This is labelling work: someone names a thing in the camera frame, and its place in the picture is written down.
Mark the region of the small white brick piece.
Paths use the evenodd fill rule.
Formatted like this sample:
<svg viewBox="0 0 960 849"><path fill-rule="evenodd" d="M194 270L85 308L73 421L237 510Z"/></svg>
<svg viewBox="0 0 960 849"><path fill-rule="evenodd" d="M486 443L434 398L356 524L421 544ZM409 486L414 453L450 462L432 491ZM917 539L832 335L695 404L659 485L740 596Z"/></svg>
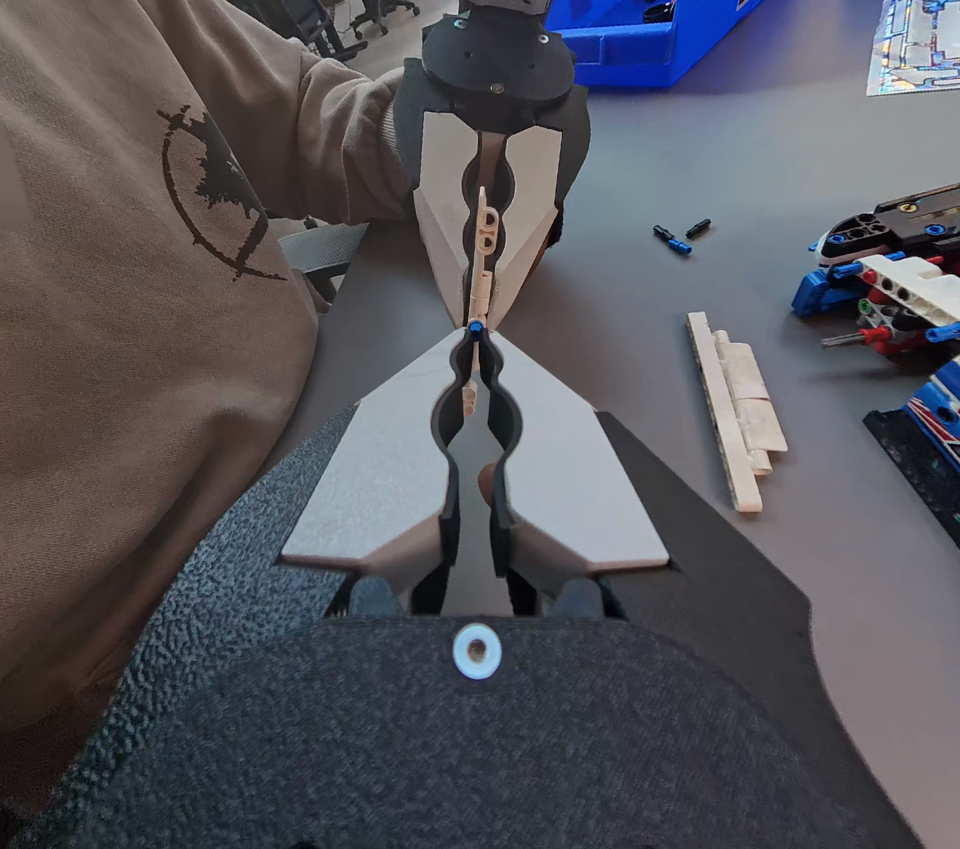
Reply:
<svg viewBox="0 0 960 849"><path fill-rule="evenodd" d="M467 280L469 297L466 304L465 325L473 318L489 318L495 274L487 267L488 258L498 246L499 213L490 205L486 186L480 184L474 216L464 226L463 242L472 251ZM479 371L479 346L473 342L471 374Z"/></svg>

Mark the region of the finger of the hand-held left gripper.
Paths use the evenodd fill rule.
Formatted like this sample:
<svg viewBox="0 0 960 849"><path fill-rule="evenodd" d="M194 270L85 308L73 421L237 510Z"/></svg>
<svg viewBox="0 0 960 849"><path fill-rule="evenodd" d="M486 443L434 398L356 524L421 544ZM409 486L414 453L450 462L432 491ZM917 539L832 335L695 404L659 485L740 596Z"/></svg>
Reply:
<svg viewBox="0 0 960 849"><path fill-rule="evenodd" d="M414 210L441 301L456 328L466 319L470 267L464 231L471 211L464 177L478 148L478 134L456 114L424 114Z"/></svg>
<svg viewBox="0 0 960 849"><path fill-rule="evenodd" d="M561 131L531 127L513 135L482 134L482 164L495 168L503 156L512 189L507 206L488 206L482 193L482 248L492 269L482 263L482 287L487 291L486 327L496 329L536 264L558 218L556 188L562 148Z"/></svg>

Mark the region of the printed instruction sheet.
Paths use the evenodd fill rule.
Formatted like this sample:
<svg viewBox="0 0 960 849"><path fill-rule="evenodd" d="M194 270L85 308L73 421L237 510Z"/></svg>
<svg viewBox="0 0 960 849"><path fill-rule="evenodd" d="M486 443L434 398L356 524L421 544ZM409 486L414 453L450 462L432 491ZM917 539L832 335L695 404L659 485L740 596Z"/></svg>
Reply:
<svg viewBox="0 0 960 849"><path fill-rule="evenodd" d="M866 95L959 89L959 0L885 0Z"/></svg>

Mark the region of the person's beige sweatshirt torso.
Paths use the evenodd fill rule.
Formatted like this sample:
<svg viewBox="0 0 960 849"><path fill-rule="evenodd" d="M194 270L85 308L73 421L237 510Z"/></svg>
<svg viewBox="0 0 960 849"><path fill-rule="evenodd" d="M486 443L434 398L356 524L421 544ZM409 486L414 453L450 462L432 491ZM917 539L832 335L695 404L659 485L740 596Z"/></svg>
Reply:
<svg viewBox="0 0 960 849"><path fill-rule="evenodd" d="M324 301L266 207L302 43L225 0L2 0L2 827L71 802L143 631L263 471Z"/></svg>

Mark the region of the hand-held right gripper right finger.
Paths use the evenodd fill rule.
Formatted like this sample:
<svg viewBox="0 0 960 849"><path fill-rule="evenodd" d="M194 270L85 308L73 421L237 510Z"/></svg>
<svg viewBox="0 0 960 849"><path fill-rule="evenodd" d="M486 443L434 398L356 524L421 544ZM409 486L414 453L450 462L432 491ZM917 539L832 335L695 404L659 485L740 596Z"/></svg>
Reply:
<svg viewBox="0 0 960 849"><path fill-rule="evenodd" d="M489 542L499 578L555 598L573 579L661 569L664 541L597 412L501 333L482 333L494 466Z"/></svg>

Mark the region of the black office chair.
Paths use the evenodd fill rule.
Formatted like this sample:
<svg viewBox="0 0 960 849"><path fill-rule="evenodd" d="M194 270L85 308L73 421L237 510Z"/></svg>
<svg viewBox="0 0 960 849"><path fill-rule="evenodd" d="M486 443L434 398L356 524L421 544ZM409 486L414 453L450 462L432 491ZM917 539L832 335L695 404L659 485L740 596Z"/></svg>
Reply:
<svg viewBox="0 0 960 849"><path fill-rule="evenodd" d="M334 280L346 275L367 228L366 224L324 224L284 235L279 245L289 266L332 303L337 295Z"/></svg>

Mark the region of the person's left forearm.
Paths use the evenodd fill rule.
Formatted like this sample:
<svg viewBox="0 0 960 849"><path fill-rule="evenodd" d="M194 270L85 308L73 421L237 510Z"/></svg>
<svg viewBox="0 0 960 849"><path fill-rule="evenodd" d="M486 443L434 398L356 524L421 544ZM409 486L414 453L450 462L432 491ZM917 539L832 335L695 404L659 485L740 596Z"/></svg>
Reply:
<svg viewBox="0 0 960 849"><path fill-rule="evenodd" d="M370 78L343 63L301 57L293 162L270 215L358 225L407 219L412 179L402 164L395 102L404 67Z"/></svg>

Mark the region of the white brick beam assembly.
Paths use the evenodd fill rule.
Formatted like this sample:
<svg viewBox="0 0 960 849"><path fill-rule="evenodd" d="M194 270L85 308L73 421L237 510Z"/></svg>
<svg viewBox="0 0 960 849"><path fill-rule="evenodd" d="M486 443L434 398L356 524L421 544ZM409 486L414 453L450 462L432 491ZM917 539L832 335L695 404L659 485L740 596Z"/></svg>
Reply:
<svg viewBox="0 0 960 849"><path fill-rule="evenodd" d="M704 312L685 315L685 325L733 508L742 515L759 515L760 481L773 471L771 457L788 451L760 365L749 344L713 329Z"/></svg>

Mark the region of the toy brick race car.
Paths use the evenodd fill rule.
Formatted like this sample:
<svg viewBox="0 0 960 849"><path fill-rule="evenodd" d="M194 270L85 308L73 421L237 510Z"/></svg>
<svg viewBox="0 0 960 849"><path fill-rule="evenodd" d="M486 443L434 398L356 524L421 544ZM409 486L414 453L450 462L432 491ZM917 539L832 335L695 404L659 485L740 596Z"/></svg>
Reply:
<svg viewBox="0 0 960 849"><path fill-rule="evenodd" d="M816 268L791 303L810 318L856 307L856 326L823 349L860 347L887 359L932 350L943 362L898 408L864 425L900 470L959 472L959 185L879 203L810 246Z"/></svg>

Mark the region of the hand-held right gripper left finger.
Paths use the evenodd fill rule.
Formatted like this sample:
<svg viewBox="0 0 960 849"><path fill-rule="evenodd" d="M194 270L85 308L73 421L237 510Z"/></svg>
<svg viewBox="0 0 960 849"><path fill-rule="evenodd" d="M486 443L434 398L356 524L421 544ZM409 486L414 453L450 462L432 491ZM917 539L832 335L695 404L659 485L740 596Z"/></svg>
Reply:
<svg viewBox="0 0 960 849"><path fill-rule="evenodd" d="M360 399L279 553L283 564L385 580L398 596L444 562L455 501L441 400L458 400L456 329Z"/></svg>

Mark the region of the grey desk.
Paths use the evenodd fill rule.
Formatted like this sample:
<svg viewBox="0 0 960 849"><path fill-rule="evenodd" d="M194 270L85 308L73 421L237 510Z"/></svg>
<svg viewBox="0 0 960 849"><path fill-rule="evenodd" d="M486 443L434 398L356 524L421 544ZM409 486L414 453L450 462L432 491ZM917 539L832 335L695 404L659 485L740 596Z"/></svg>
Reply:
<svg viewBox="0 0 960 849"><path fill-rule="evenodd" d="M592 90L561 242L503 333L806 593L846 730L924 846L958 847L958 548L862 423L933 365L825 351L850 320L790 310L838 220L958 181L957 90L866 94L884 1L764 0L675 87ZM730 505L690 312L750 344L786 434L755 518Z"/></svg>

